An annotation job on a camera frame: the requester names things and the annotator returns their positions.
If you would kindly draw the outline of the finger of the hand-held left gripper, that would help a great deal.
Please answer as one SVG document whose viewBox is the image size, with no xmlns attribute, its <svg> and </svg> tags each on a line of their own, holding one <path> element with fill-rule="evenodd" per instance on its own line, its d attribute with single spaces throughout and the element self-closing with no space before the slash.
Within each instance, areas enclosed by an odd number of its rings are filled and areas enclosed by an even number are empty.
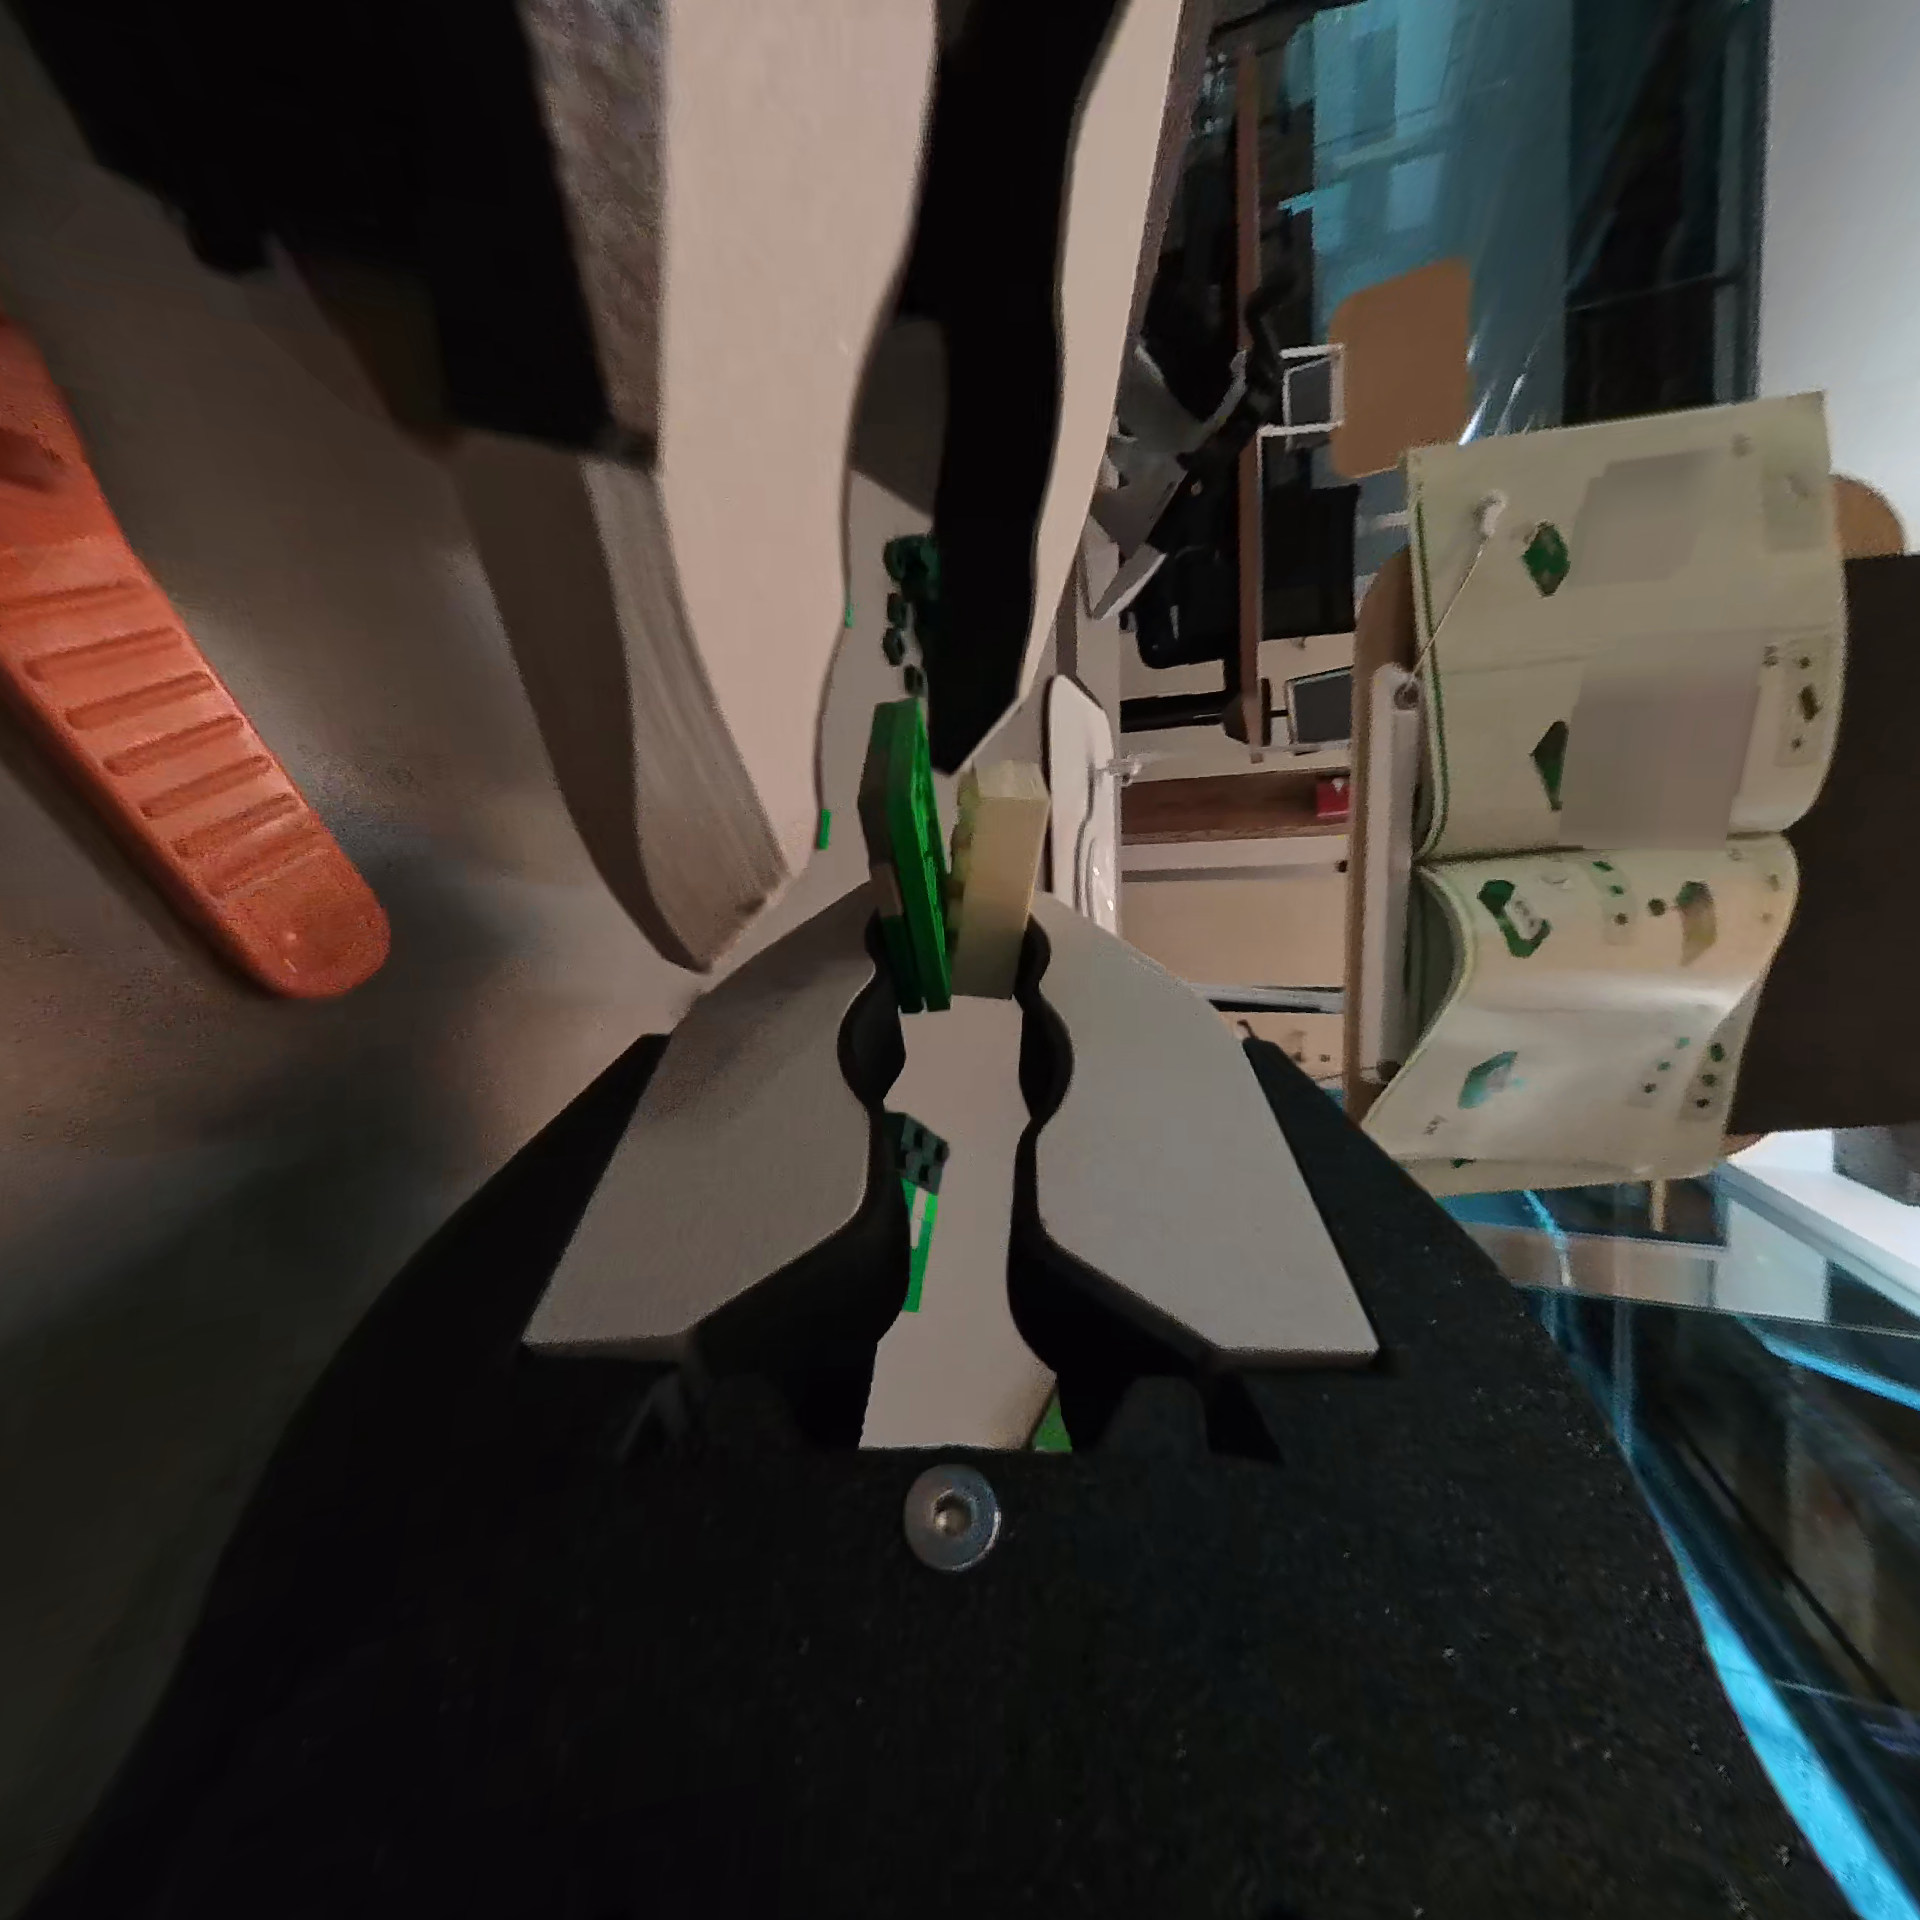
<svg viewBox="0 0 1920 1920">
<path fill-rule="evenodd" d="M 563 803 L 708 973 L 819 823 L 854 412 L 925 196 L 939 6 L 512 6 L 584 425 L 464 426 L 454 488 Z"/>
<path fill-rule="evenodd" d="M 1020 706 L 1109 447 L 1182 6 L 989 0 L 939 42 L 904 320 L 939 329 L 930 754 Z"/>
</svg>

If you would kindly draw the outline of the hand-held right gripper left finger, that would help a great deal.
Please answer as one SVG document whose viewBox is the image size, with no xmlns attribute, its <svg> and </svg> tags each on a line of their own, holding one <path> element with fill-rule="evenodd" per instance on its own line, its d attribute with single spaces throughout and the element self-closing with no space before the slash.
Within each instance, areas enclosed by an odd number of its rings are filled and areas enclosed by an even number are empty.
<svg viewBox="0 0 1920 1920">
<path fill-rule="evenodd" d="M 812 1444 L 854 1448 L 912 1276 L 902 1068 L 858 882 L 673 1028 L 522 1346 L 660 1361 L 689 1396 L 764 1381 Z"/>
</svg>

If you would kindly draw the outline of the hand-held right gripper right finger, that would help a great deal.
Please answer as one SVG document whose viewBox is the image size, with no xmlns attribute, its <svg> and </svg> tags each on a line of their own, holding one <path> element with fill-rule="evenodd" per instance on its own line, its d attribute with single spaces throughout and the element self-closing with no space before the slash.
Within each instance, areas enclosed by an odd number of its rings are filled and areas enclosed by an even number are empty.
<svg viewBox="0 0 1920 1920">
<path fill-rule="evenodd" d="M 1142 1381 L 1264 1448 L 1253 1374 L 1368 1370 L 1383 1335 L 1221 1006 L 1122 936 L 1035 899 L 1020 939 L 1010 1310 L 1076 1448 Z"/>
</svg>

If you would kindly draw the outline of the white lego brick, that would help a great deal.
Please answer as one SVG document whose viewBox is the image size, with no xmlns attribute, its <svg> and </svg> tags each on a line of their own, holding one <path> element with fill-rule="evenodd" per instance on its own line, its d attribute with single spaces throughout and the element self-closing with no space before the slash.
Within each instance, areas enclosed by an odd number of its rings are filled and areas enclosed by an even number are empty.
<svg viewBox="0 0 1920 1920">
<path fill-rule="evenodd" d="M 962 770 L 948 861 L 954 998 L 1015 998 L 1042 834 L 1050 786 L 1035 761 Z"/>
</svg>

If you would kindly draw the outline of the green mosaic lego panel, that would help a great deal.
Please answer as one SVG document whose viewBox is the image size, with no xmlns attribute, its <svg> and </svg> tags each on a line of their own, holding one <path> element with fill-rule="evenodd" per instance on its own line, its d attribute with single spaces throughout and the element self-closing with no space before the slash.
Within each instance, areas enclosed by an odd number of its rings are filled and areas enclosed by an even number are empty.
<svg viewBox="0 0 1920 1920">
<path fill-rule="evenodd" d="M 954 1006 L 948 829 L 925 700 L 875 700 L 858 770 L 858 829 L 902 1006 Z"/>
</svg>

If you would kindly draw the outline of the lego instruction booklet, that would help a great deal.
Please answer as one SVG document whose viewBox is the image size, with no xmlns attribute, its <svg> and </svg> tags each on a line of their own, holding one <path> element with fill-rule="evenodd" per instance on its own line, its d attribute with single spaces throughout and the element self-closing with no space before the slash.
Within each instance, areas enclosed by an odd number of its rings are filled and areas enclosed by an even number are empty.
<svg viewBox="0 0 1920 1920">
<path fill-rule="evenodd" d="M 1404 459 L 1363 1131 L 1430 1187 L 1692 1178 L 1847 698 L 1826 392 Z"/>
</svg>

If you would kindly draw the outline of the pile of dark green lego pieces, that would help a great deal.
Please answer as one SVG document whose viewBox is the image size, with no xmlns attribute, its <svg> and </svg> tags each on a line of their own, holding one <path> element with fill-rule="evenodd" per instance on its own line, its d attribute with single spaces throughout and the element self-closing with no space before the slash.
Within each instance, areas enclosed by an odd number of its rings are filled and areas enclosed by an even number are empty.
<svg viewBox="0 0 1920 1920">
<path fill-rule="evenodd" d="M 930 700 L 930 644 L 939 632 L 939 538 L 936 534 L 902 534 L 880 544 L 880 660 L 902 670 L 912 700 Z"/>
</svg>

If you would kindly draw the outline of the orange lego brick separator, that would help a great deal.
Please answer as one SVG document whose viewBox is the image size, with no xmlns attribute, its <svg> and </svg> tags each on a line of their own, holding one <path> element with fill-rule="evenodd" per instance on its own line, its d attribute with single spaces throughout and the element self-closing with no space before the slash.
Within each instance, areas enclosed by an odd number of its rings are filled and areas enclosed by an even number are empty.
<svg viewBox="0 0 1920 1920">
<path fill-rule="evenodd" d="M 128 544 L 22 323 L 0 323 L 0 670 L 173 914 L 275 998 L 351 998 L 387 914 Z"/>
</svg>

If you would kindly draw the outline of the black and grey object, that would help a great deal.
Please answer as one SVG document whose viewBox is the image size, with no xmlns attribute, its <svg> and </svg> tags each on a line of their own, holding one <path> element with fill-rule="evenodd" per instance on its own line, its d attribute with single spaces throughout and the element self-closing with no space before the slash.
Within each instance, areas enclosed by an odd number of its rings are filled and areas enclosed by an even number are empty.
<svg viewBox="0 0 1920 1920">
<path fill-rule="evenodd" d="M 1131 348 L 1109 426 L 1109 465 L 1122 480 L 1095 495 L 1095 522 L 1109 528 L 1122 570 L 1090 600 L 1095 618 L 1131 606 L 1131 595 L 1168 560 L 1168 522 L 1182 515 L 1182 497 L 1202 497 L 1210 480 L 1224 480 L 1259 438 L 1264 390 L 1253 360 L 1253 348 L 1235 348 L 1224 401 L 1210 418 L 1195 418 L 1173 401 L 1149 348 Z"/>
</svg>

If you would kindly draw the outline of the white stand base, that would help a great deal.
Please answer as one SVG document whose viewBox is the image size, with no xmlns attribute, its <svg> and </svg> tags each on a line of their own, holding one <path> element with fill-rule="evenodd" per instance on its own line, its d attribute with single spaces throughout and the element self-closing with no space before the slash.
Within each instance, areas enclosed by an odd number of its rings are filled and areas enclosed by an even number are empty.
<svg viewBox="0 0 1920 1920">
<path fill-rule="evenodd" d="M 1122 936 L 1122 749 L 1109 706 L 1066 670 L 1042 682 L 1050 895 Z"/>
</svg>

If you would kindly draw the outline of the dark book stand board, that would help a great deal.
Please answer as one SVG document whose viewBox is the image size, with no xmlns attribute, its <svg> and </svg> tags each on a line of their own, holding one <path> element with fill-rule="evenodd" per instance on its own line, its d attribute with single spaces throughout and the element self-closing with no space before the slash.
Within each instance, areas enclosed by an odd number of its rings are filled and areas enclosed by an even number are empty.
<svg viewBox="0 0 1920 1920">
<path fill-rule="evenodd" d="M 1800 907 L 1731 1136 L 1920 1117 L 1920 559 L 1847 560 L 1847 617 L 1837 749 L 1785 829 Z"/>
</svg>

